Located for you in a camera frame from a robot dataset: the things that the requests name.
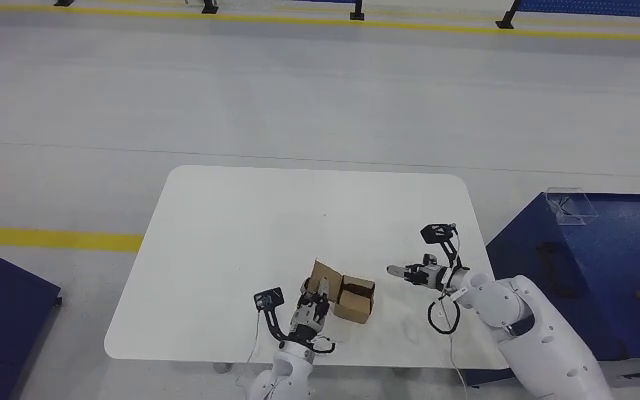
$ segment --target table leg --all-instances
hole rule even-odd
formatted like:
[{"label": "table leg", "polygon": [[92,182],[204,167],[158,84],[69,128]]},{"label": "table leg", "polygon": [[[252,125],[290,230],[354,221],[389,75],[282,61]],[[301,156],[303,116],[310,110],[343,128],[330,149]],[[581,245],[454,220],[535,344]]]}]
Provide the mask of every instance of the table leg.
[{"label": "table leg", "polygon": [[213,370],[219,374],[226,374],[233,368],[232,363],[213,363]]}]

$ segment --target black post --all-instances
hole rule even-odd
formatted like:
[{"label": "black post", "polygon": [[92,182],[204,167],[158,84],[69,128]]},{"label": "black post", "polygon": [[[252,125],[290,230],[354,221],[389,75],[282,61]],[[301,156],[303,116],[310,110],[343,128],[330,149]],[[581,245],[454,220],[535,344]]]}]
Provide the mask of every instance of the black post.
[{"label": "black post", "polygon": [[204,0],[204,8],[202,14],[217,14],[218,0]]},{"label": "black post", "polygon": [[514,0],[513,5],[511,5],[511,9],[504,13],[504,18],[502,21],[496,21],[496,25],[500,29],[513,29],[513,25],[511,25],[511,20],[516,15],[516,11],[520,8],[520,3],[522,0]]},{"label": "black post", "polygon": [[362,13],[362,0],[356,0],[356,9],[351,13],[352,21],[364,21],[364,14]]}]

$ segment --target blue platform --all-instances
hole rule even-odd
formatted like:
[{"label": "blue platform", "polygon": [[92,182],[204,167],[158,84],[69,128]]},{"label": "blue platform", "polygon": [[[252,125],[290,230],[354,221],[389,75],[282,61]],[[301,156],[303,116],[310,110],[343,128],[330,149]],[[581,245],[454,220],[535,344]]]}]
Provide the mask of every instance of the blue platform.
[{"label": "blue platform", "polygon": [[0,259],[0,400],[9,399],[60,288]]},{"label": "blue platform", "polygon": [[[487,246],[496,279],[536,283],[600,361],[640,357],[640,196],[587,194],[598,217],[559,225],[537,196]],[[469,371],[471,384],[509,374]]]}]

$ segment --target black cable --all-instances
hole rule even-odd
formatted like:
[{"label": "black cable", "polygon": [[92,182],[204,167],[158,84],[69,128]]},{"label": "black cable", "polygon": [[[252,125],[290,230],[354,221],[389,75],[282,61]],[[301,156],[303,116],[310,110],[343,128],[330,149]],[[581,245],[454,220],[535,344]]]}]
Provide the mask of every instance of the black cable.
[{"label": "black cable", "polygon": [[329,350],[316,350],[315,348],[312,349],[316,354],[329,354],[329,353],[333,353],[333,351],[336,349],[336,344],[335,343],[331,343],[331,348]]},{"label": "black cable", "polygon": [[451,327],[451,329],[449,329],[448,331],[442,330],[440,328],[438,328],[436,326],[436,324],[433,323],[433,318],[431,318],[431,312],[433,311],[433,306],[436,305],[436,302],[434,301],[433,303],[431,303],[431,305],[429,306],[429,309],[427,310],[427,319],[429,320],[429,325],[431,325],[431,327],[433,329],[436,330],[436,332],[438,332],[441,335],[451,335],[453,332],[456,331],[456,329],[458,329],[458,323],[460,322],[460,306],[458,305],[458,302],[452,300],[453,305],[456,306],[456,319],[453,322],[453,326]]}]

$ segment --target transparent acrylic box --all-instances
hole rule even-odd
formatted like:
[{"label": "transparent acrylic box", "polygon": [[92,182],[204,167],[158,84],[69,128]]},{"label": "transparent acrylic box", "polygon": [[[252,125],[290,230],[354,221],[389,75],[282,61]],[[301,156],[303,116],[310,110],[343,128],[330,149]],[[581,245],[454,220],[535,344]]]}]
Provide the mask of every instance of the transparent acrylic box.
[{"label": "transparent acrylic box", "polygon": [[545,198],[556,215],[558,225],[587,225],[598,217],[581,188],[550,187]]}]

